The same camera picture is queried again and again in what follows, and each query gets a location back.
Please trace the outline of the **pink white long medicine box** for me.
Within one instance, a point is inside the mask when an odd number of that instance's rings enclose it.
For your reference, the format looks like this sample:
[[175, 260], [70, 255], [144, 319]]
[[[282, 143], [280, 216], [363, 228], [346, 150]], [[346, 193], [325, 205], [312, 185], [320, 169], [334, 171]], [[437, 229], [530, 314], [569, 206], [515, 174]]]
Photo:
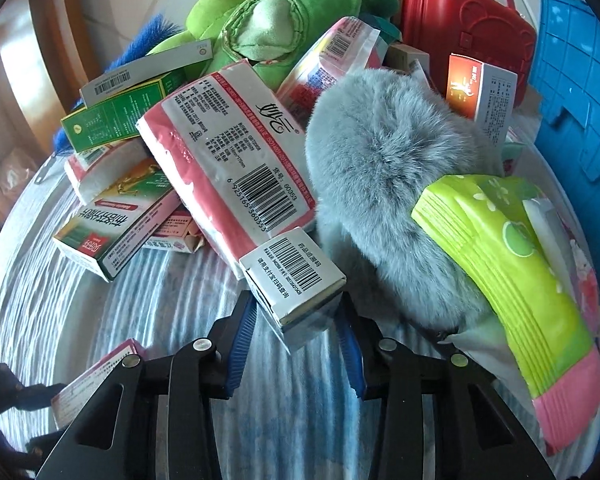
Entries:
[[145, 348], [138, 341], [127, 339], [66, 385], [50, 401], [56, 427], [66, 428], [72, 423], [94, 392], [126, 356], [137, 354], [143, 358], [145, 353]]

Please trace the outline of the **green rectangular box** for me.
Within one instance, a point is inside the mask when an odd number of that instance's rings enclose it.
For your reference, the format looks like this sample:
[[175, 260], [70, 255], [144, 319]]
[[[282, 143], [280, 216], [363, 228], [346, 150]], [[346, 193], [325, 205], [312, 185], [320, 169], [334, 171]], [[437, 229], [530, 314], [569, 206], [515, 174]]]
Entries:
[[100, 103], [81, 106], [61, 119], [62, 131], [76, 152], [135, 138], [136, 122], [151, 107], [186, 83], [184, 68], [123, 90]]

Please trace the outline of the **red mini suitcase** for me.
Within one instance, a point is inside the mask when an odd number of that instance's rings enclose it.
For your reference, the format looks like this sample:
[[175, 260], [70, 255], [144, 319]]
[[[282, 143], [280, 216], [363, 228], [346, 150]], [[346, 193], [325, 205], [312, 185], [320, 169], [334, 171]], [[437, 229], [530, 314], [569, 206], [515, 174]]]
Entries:
[[524, 99], [536, 31], [514, 0], [402, 0], [401, 25], [403, 41], [429, 54], [429, 75], [441, 93], [455, 53], [516, 74], [514, 104]]

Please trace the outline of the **small pink crumpled box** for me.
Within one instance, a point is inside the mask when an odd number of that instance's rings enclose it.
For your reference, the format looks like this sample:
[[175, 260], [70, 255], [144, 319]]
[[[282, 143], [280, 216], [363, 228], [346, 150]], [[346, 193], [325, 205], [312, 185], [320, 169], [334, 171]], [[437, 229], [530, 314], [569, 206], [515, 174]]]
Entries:
[[194, 254], [202, 246], [204, 236], [183, 205], [176, 208], [143, 244], [143, 248], [181, 254]]

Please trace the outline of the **long white barcode box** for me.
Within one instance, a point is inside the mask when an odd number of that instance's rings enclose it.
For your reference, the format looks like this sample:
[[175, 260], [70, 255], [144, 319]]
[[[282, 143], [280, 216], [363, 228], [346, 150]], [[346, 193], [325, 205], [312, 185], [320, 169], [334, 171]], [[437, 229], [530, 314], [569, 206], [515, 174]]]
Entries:
[[188, 42], [173, 49], [146, 55], [90, 81], [80, 90], [82, 101], [85, 106], [93, 106], [171, 70], [207, 62], [212, 55], [210, 39]]

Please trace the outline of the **green pink wipes pack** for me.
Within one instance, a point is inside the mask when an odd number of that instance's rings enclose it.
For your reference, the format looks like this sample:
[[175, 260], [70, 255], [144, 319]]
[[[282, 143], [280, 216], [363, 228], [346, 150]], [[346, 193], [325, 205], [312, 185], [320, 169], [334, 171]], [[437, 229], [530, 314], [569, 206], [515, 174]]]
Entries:
[[516, 177], [445, 176], [425, 188], [412, 217], [489, 301], [554, 454], [600, 407], [600, 352], [524, 209], [541, 195]]

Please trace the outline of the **green plush frog toy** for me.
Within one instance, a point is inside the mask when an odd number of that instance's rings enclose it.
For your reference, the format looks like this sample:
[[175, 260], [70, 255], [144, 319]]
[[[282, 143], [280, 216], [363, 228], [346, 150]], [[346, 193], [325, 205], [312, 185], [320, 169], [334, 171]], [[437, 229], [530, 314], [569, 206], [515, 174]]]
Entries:
[[208, 40], [213, 56], [195, 63], [190, 78], [247, 60], [268, 88], [277, 90], [302, 55], [340, 18], [370, 14], [388, 20], [398, 6], [398, 0], [198, 0], [185, 28], [149, 52]]

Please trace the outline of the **orange white medicine box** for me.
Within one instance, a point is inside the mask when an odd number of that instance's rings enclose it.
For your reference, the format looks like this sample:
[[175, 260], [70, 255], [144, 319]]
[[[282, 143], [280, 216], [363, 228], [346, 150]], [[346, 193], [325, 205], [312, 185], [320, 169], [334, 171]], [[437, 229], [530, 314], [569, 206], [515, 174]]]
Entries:
[[469, 56], [449, 58], [446, 102], [472, 120], [501, 151], [514, 107], [517, 75]]

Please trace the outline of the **green yellow medicine box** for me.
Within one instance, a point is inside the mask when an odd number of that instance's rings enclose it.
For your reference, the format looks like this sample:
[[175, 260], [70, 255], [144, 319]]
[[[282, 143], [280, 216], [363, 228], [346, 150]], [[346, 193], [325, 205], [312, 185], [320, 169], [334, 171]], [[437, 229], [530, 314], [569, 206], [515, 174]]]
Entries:
[[172, 184], [148, 157], [80, 207], [53, 242], [71, 261], [111, 282], [180, 205]]

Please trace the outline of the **blue plastic crate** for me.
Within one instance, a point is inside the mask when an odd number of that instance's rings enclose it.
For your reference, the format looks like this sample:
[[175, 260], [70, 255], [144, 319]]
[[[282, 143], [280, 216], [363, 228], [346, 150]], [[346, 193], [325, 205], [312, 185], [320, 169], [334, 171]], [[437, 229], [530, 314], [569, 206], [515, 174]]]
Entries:
[[600, 21], [581, 0], [541, 0], [530, 84], [542, 96], [536, 142], [600, 252]]

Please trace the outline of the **small white medicine box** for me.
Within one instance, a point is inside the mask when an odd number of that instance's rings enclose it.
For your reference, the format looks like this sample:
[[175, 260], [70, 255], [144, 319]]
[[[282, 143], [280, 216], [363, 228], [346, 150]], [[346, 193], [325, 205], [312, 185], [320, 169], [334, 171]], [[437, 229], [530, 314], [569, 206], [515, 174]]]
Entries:
[[329, 328], [347, 277], [304, 229], [277, 235], [240, 258], [239, 265], [288, 353]]

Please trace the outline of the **pink white tissue pack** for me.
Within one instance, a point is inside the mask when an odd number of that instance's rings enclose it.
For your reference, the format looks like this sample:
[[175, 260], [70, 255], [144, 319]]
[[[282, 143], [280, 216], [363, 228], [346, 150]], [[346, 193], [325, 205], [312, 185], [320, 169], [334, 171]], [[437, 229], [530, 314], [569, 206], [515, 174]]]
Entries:
[[388, 44], [380, 30], [354, 16], [333, 24], [287, 75], [276, 96], [305, 127], [318, 97], [348, 73], [379, 68]]

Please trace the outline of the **grey fluffy plush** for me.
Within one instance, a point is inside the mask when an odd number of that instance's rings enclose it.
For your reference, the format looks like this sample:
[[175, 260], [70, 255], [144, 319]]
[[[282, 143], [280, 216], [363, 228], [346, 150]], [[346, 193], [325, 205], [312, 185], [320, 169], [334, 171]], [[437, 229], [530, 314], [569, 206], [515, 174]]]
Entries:
[[412, 217], [425, 188], [444, 176], [504, 174], [474, 122], [412, 76], [360, 70], [317, 99], [306, 164], [317, 243], [346, 274], [360, 313], [454, 332], [489, 312], [475, 283]]

